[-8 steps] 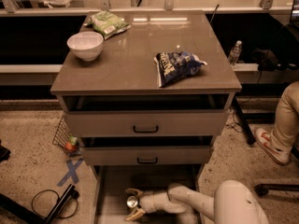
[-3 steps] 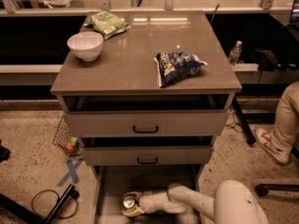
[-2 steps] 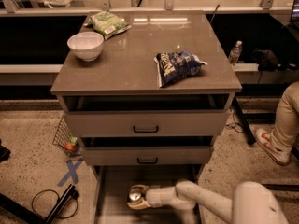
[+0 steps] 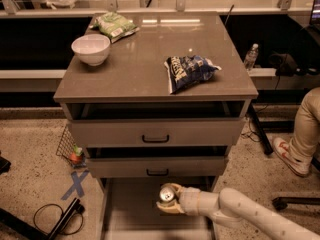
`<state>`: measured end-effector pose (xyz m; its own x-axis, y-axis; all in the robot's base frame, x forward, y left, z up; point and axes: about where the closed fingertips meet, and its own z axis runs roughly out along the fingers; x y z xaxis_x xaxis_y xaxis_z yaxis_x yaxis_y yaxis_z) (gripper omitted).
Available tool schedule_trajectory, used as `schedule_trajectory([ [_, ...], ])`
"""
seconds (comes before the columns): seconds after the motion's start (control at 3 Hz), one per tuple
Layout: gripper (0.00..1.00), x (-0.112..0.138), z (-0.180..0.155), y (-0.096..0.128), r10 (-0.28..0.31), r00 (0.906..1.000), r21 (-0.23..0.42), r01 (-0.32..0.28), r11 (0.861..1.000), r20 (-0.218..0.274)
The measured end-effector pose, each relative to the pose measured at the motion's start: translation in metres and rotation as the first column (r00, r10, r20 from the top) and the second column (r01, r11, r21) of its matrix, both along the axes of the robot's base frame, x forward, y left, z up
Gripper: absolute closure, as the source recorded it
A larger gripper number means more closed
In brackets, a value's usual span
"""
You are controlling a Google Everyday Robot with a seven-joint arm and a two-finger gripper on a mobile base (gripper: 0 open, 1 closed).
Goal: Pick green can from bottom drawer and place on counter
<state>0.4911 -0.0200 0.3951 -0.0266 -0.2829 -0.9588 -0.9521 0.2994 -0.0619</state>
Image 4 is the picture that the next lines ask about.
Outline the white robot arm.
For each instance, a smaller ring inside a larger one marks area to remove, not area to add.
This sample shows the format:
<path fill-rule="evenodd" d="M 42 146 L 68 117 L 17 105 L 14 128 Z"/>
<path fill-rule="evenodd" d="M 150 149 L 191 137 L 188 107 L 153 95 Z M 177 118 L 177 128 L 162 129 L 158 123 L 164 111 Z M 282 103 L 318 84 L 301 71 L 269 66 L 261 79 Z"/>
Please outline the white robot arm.
<path fill-rule="evenodd" d="M 205 216 L 213 223 L 235 228 L 246 220 L 272 240 L 320 240 L 320 236 L 256 203 L 233 188 L 219 193 L 166 183 L 159 191 L 157 207 L 169 214 Z"/>

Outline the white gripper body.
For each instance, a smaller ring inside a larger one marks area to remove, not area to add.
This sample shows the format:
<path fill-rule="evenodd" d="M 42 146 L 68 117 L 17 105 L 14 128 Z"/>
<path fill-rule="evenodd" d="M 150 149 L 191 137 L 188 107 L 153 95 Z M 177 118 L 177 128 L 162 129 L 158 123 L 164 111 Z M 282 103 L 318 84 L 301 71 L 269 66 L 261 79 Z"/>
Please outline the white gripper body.
<path fill-rule="evenodd" d="M 219 195 L 193 187 L 183 187 L 179 204 L 188 216 L 212 216 L 219 210 Z"/>

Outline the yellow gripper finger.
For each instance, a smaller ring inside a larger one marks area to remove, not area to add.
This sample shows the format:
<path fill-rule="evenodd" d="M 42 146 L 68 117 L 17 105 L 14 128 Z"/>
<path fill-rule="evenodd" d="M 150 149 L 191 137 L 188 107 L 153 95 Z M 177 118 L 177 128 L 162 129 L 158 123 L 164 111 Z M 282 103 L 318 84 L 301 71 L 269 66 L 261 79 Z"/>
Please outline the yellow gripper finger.
<path fill-rule="evenodd" d="M 164 184 L 161 189 L 165 186 L 169 186 L 169 187 L 172 187 L 175 191 L 175 197 L 178 195 L 178 192 L 181 190 L 182 186 L 179 185 L 179 184 L 176 184 L 176 183 L 166 183 Z"/>
<path fill-rule="evenodd" d="M 184 213 L 180 204 L 176 200 L 173 200 L 170 202 L 158 201 L 156 203 L 156 205 L 161 211 L 168 213 L 168 214 L 183 214 Z"/>

